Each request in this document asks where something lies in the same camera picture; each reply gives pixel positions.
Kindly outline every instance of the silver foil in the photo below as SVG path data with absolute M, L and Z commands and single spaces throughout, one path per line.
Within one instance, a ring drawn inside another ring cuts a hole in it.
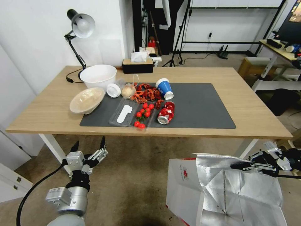
M 197 154 L 198 178 L 205 193 L 200 225 L 287 226 L 278 179 L 230 168 L 240 161 L 245 160 Z

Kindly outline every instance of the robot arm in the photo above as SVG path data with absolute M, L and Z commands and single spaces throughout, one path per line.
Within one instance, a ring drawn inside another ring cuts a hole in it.
M 93 154 L 84 155 L 81 151 L 77 151 L 78 145 L 79 142 L 71 148 L 71 152 L 66 156 L 66 162 L 73 173 L 71 181 L 65 187 L 51 188 L 46 196 L 46 201 L 53 203 L 58 213 L 76 215 L 77 217 L 71 216 L 75 221 L 86 213 L 87 194 L 90 190 L 89 176 L 93 167 L 97 166 L 108 154 L 104 137 L 100 149 Z
M 256 172 L 270 175 L 272 177 L 301 178 L 299 176 L 282 175 L 280 171 L 301 171 L 301 151 L 296 148 L 281 151 L 274 143 L 265 143 L 267 152 L 260 150 L 254 155 L 249 156 L 249 162 L 239 162 L 231 165 L 232 169 Z

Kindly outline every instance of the desk lamp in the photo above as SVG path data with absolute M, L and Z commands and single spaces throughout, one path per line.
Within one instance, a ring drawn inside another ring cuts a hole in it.
M 68 41 L 71 49 L 75 53 L 76 58 L 78 59 L 78 61 L 82 66 L 82 70 L 78 73 L 78 78 L 81 79 L 80 74 L 84 69 L 86 69 L 86 62 L 83 60 L 83 58 L 80 55 L 77 54 L 76 50 L 74 49 L 71 43 L 71 40 L 74 39 L 75 37 L 79 37 L 79 38 L 90 37 L 95 29 L 95 21 L 91 16 L 83 13 L 77 13 L 77 11 L 75 11 L 74 9 L 68 10 L 67 17 L 71 20 L 72 30 L 64 37 Z

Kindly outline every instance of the red soda can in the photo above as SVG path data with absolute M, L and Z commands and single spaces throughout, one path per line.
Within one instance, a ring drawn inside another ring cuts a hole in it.
M 175 103 L 172 101 L 167 101 L 164 107 L 161 109 L 158 114 L 158 122 L 162 125 L 166 125 L 170 122 L 175 114 Z

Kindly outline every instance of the lamp arm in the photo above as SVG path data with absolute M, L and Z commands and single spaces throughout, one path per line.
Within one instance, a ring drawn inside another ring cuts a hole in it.
M 65 37 L 65 39 L 68 41 L 68 43 L 69 43 L 71 49 L 73 50 L 73 52 L 74 52 L 76 58 L 78 59 L 79 63 L 81 64 L 82 68 L 83 68 L 83 69 L 86 69 L 86 66 L 87 66 L 87 65 L 86 65 L 86 62 L 84 61 L 84 59 L 83 59 L 80 55 L 78 55 L 78 53 L 76 52 L 75 48 L 73 47 L 73 45 L 72 45 L 72 43 L 71 43 L 71 40 L 74 39 L 74 38 L 76 37 L 76 36 L 70 35 L 71 33 L 72 33 L 72 31 L 70 31 L 70 32 L 69 32 L 68 34 L 66 34 L 64 37 Z

